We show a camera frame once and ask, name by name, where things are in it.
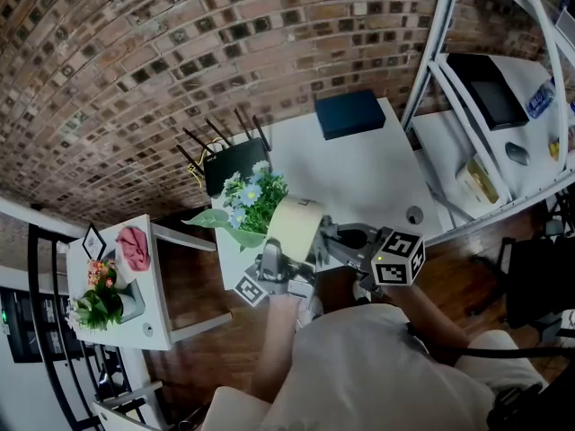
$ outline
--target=black railing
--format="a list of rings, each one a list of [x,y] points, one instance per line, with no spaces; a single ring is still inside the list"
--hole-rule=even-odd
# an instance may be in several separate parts
[[[47,333],[47,330],[45,327],[46,323],[44,322],[44,319],[42,318],[42,307],[41,307],[41,299],[40,299],[40,284],[39,284],[39,280],[38,280],[38,240],[39,239],[47,240],[47,241],[51,242],[51,246],[52,246],[52,248],[51,248],[51,252],[52,252],[51,253],[52,285],[54,288],[54,302],[55,302],[55,307],[56,307],[56,320],[57,320],[57,327],[58,327],[58,335],[59,335],[59,338],[61,341],[62,349],[64,350],[64,355],[66,358],[68,368],[70,370],[70,374],[72,375],[72,379],[74,381],[75,388],[78,391],[78,394],[80,396],[80,400],[82,402],[82,405],[84,406],[84,409],[85,409],[85,412],[86,412],[88,418],[84,418],[84,419],[80,419],[80,420],[76,419],[75,414],[74,414],[72,408],[70,407],[70,404],[66,398],[66,395],[64,394],[64,390],[62,389],[62,384],[60,383],[60,381],[58,379],[58,374],[57,374],[56,369],[54,367],[54,359],[53,359],[53,356],[50,352],[49,342],[48,342],[47,337],[46,337],[46,333]],[[70,425],[70,427],[72,428],[73,431],[83,431],[83,430],[91,428],[91,427],[98,430],[99,427],[101,426],[100,420],[98,419],[97,416],[93,415],[93,413],[90,410],[90,407],[88,406],[88,402],[84,396],[84,392],[82,391],[82,388],[80,386],[80,382],[78,382],[78,378],[77,378],[77,375],[76,375],[76,372],[74,369],[74,365],[72,363],[72,358],[71,358],[69,351],[68,351],[68,348],[67,348],[66,337],[65,337],[64,331],[63,331],[63,324],[66,324],[66,321],[64,319],[64,315],[62,314],[62,311],[61,311],[61,308],[59,305],[58,274],[57,274],[57,268],[56,268],[57,243],[63,242],[63,243],[68,244],[74,240],[75,240],[74,238],[69,238],[69,237],[67,237],[63,234],[60,234],[60,233],[50,232],[48,230],[44,230],[42,228],[39,228],[37,225],[30,224],[29,229],[28,229],[28,284],[30,286],[31,315],[32,315],[32,321],[34,323],[34,331],[36,333],[36,340],[38,340],[38,349],[40,352],[40,356],[42,358],[42,362],[46,366],[46,371],[48,373],[50,385],[52,386],[52,390],[54,390],[54,394],[56,395],[56,399],[58,401],[58,404],[60,405],[60,408],[62,409],[62,412],[64,413],[64,416],[66,417],[68,424]],[[80,346],[82,349],[82,355],[84,357],[86,367],[88,369],[88,374],[90,375],[90,380],[91,380],[93,388],[94,388],[95,397],[98,401],[102,401],[103,399],[106,399],[106,398],[104,398],[102,396],[102,394],[101,394],[102,390],[100,388],[100,385],[96,382],[96,379],[95,379],[94,374],[93,374],[92,363],[90,362],[89,356],[86,355],[86,346],[83,343],[83,341],[80,341]],[[94,346],[93,352],[94,352],[94,358],[96,359],[97,369],[98,369],[98,371],[100,371],[98,356],[96,355],[96,348],[97,347],[99,347],[101,354],[102,354],[102,366],[103,366],[104,372],[106,373],[106,375],[108,377],[107,378],[107,384],[110,386],[110,390],[112,392],[112,395],[114,397],[118,397],[119,392],[114,387],[113,380],[111,379],[111,374],[108,371],[108,366],[106,364],[106,353],[103,349],[103,346]],[[132,391],[130,384],[129,384],[128,376],[126,375],[126,368],[124,366],[124,362],[122,360],[119,348],[116,348],[116,356],[118,357],[119,369],[120,369],[122,376],[123,376],[125,389],[126,389],[126,391]],[[142,399],[132,400],[128,404],[124,404],[122,406],[119,406],[118,408],[116,408],[116,410],[120,413],[127,413],[131,410],[135,410],[140,421],[145,424],[144,418],[142,417],[142,413],[139,409],[144,403],[145,402]]]

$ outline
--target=white wall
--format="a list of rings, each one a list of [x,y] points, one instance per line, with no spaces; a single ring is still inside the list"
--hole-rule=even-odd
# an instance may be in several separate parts
[[[65,284],[58,280],[58,287]],[[51,278],[39,277],[40,285],[51,290]],[[28,290],[28,273],[0,266],[0,286]],[[88,403],[94,390],[83,359],[73,361],[78,382]],[[76,419],[87,418],[69,368],[65,361],[54,363],[58,378]],[[0,417],[7,431],[67,431],[70,429],[54,391],[44,363],[16,364],[12,359],[8,338],[0,332]]]

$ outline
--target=pink cloth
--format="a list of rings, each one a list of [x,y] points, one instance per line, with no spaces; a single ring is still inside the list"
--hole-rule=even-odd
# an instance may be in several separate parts
[[[116,242],[122,247],[124,258],[132,271],[150,268],[146,234],[137,228],[126,227],[119,232]]]

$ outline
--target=white shirt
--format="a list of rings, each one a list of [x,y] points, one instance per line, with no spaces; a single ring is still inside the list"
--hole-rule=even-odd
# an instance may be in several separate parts
[[[497,392],[545,385],[526,359],[463,356],[456,368],[439,364],[407,334],[406,322],[400,309],[370,304],[327,314],[300,330],[292,368],[274,403],[261,409],[259,429],[486,430]],[[471,347],[516,348],[499,330]]]

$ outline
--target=person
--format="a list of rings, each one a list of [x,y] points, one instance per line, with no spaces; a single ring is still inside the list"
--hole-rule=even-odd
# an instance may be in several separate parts
[[[332,312],[297,334],[299,299],[270,297],[251,389],[254,398],[270,405],[252,429],[486,430],[499,392],[546,385],[526,359],[425,348],[408,333],[407,322],[422,339],[444,347],[517,346],[501,330],[470,340],[417,286],[389,286],[385,292],[397,307],[364,304]],[[238,409],[243,414],[248,408]]]

